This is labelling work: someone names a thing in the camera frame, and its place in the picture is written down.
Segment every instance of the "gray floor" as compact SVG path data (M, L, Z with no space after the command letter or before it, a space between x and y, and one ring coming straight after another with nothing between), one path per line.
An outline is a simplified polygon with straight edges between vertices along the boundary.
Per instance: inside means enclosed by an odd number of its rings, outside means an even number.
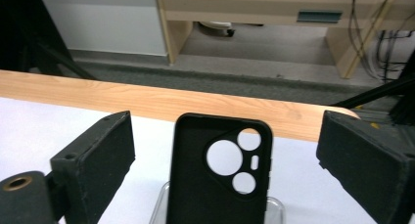
M325 28L233 25L236 33L227 37L222 30L195 23L172 66L155 57L121 55L120 59L120 55L101 54L91 59L76 51L74 56L86 70L106 81L318 105L333 104L381 85L362 67L351 79L339 78L325 42ZM402 49L398 54L408 56ZM394 98L385 98L364 107L387 111L394 102Z

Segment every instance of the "metal screw hole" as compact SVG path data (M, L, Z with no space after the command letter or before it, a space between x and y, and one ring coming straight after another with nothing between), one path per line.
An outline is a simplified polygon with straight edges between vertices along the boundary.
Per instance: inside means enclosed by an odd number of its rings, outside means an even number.
M67 154L66 156L65 156L65 159L73 159L73 158L75 158L76 157L76 154L75 153L72 153L72 154Z
M12 181L10 181L9 183L7 183L4 187L3 190L6 192L12 192L18 189L21 189L25 186L27 186L29 183L31 183L32 178L31 177L18 177L13 179Z

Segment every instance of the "cable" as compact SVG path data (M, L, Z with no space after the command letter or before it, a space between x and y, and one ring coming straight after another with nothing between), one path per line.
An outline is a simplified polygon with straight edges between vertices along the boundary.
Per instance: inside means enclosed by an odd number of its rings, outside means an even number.
M373 48L369 50L369 52L370 52L369 57L375 57L374 50L375 49L373 49ZM373 58L372 58L371 62L369 62L369 68L370 68L370 70L372 71L374 77L377 80L379 80L381 83L384 83L384 80L383 80L382 76L377 73L376 68L374 67L373 63L374 62L373 62Z
M376 23L377 19L379 18L379 16L382 14L382 11L384 10L384 8L387 5L388 1L389 0L384 0L382 5L374 13L376 15L376 17L372 21L371 26L369 27L369 32L371 32L374 29L375 23ZM360 27L359 27L359 24L358 24L355 7L356 7L356 0L351 0L351 11L350 11L350 17L349 17L349 20L348 20L348 29L347 29L348 38L350 40L351 46L353 47L354 51L356 52L357 57L361 60L365 71L370 76L372 76L374 78L378 78L378 74L376 73L376 71L374 71L373 66L371 66L371 63L369 63L369 61L367 59L367 56L364 52L364 42L363 42L363 39L362 39ZM357 45L355 44L354 37L352 35L352 24L353 23L354 23L354 26L355 26L356 35L357 35L358 42L359 42L359 47L358 48L357 48Z
M392 51L395 46L396 40L399 38L406 38L411 36L411 32L408 33L406 36L399 36L400 30L390 31L389 36L386 36L385 31L381 31L381 33L378 35L378 43L376 46L376 61L377 66L379 70L383 72L383 82L387 83L390 80L393 80L392 78L388 77L388 74L390 72L397 72L402 71L402 68L404 65L406 65L406 62L392 62ZM381 51L383 47L383 42L388 41L387 48L385 51L385 55L383 58L381 58Z
M410 16L408 16L404 21L403 21L403 23L402 23L402 25L400 26L400 28L398 29L398 30L402 30L403 29L403 27L406 25L406 23L412 18L412 17L414 17L415 16L415 12L413 12Z
M401 35L401 36L397 36L397 37L394 37L393 39L395 39L395 38L408 38L408 37L411 37L412 36L412 33L413 33L413 31L408 31L408 34L407 35ZM389 39L392 39L392 38L390 38L390 37L386 37L386 38L384 38L384 40L389 40Z

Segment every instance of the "desk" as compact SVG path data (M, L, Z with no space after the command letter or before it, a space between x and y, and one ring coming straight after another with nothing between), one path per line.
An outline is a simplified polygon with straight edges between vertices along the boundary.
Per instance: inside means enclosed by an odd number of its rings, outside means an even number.
M376 29L399 29L402 22L415 12L415 0L388 0L378 18L373 15L385 0L356 0L356 15L365 47ZM170 62L174 63L187 36L190 22L246 22L280 25L329 27L326 39L341 77L349 78L359 59L347 35L351 0L159 0L161 22ZM341 11L338 23L297 22L299 10ZM415 28L415 17L404 29Z
M48 159L107 112L135 115L136 161L100 223L148 223L168 180L172 121L184 112L253 117L270 124L278 137L269 196L284 203L288 224L374 223L318 165L316 143L293 140L316 141L324 110L352 114L348 110L4 70L0 97L5 97L0 98L0 179L30 169L47 173Z
M0 70L0 97L175 121L199 112L267 122L275 136L318 140L325 110L345 109Z

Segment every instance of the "plastic tray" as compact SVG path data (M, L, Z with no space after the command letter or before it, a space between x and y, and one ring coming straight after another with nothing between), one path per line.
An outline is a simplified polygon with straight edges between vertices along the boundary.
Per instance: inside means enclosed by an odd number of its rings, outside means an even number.
M168 182L162 186L150 224L165 224L165 218L167 216L168 188ZM268 197L266 201L264 224L285 224L285 219L285 208L283 204L275 198Z

